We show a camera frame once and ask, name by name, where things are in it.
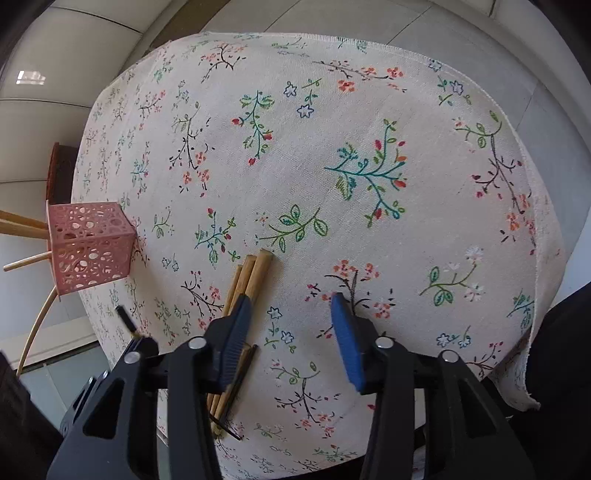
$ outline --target pink perforated basket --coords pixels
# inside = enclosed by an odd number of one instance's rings
[[[47,205],[59,295],[129,275],[135,229],[116,202]]]

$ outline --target gray floor tile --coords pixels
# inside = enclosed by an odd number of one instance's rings
[[[465,20],[433,6],[390,45],[440,60],[484,88],[517,125],[536,78],[508,50]]]
[[[517,133],[545,182],[570,255],[591,205],[591,154],[543,86],[536,88]]]
[[[387,43],[418,16],[418,12],[391,0],[301,0],[269,31]]]
[[[66,407],[70,407],[89,377],[97,377],[109,368],[99,346],[47,366]]]
[[[22,384],[31,394],[31,401],[47,417],[54,427],[59,428],[66,413],[56,388],[51,384],[51,378],[46,367],[23,373],[20,377]]]
[[[297,0],[231,0],[203,30],[264,32],[295,3]]]

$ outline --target table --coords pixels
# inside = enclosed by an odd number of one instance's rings
[[[246,254],[275,253],[230,422],[245,438],[216,441],[228,477],[364,453],[374,398],[347,381],[334,291],[409,350],[452,349],[536,405],[525,362],[564,270],[560,228],[501,109],[436,59],[313,35],[168,43],[97,98],[72,199],[118,201],[138,232],[130,276],[80,292],[111,364],[129,341],[115,306],[168,351],[220,314]]]

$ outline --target bundle of chopsticks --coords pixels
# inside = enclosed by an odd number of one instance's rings
[[[269,250],[261,248],[258,255],[247,255],[244,259],[244,264],[238,265],[236,273],[234,273],[234,278],[232,279],[232,284],[228,290],[228,295],[226,296],[226,301],[222,310],[222,317],[229,315],[238,301],[238,297],[242,293],[249,297],[254,307],[272,259],[273,254],[269,252]],[[207,395],[207,407],[209,413],[218,420],[221,425],[226,424],[230,408],[236,399],[242,381],[246,377],[246,373],[252,363],[256,349],[256,345],[251,346],[245,343],[238,360],[236,376],[234,377],[232,384],[228,386],[227,390],[221,395]],[[220,435],[223,432],[219,426],[214,425],[213,423],[212,429],[216,435]]]

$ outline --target silver screw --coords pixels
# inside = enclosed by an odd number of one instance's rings
[[[460,356],[453,350],[444,350],[441,352],[441,358],[450,364],[454,364],[460,359]]]
[[[207,345],[207,340],[204,337],[195,337],[189,340],[189,348],[191,350],[199,350]]]
[[[128,354],[125,355],[124,357],[124,362],[126,364],[134,364],[136,363],[140,358],[142,358],[141,353],[139,352],[129,352]]]
[[[378,337],[375,339],[375,344],[378,348],[392,348],[394,341],[389,337]]]

